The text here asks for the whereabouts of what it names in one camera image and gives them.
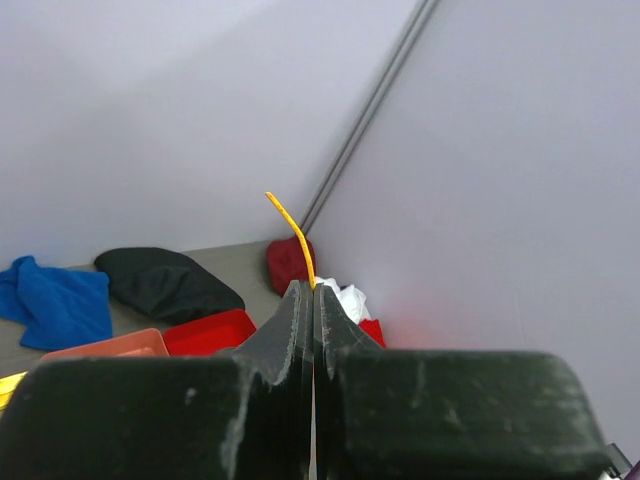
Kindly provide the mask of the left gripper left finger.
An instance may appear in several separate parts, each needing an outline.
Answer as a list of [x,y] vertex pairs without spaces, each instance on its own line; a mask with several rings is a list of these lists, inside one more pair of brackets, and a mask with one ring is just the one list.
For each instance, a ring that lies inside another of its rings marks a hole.
[[2,477],[307,478],[312,314],[296,281],[226,353],[41,363],[2,414]]

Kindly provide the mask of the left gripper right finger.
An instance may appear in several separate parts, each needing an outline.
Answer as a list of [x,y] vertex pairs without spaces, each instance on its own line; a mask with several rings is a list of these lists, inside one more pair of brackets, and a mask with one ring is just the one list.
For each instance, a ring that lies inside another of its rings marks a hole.
[[321,479],[596,479],[609,458],[587,395],[535,351],[399,350],[314,293]]

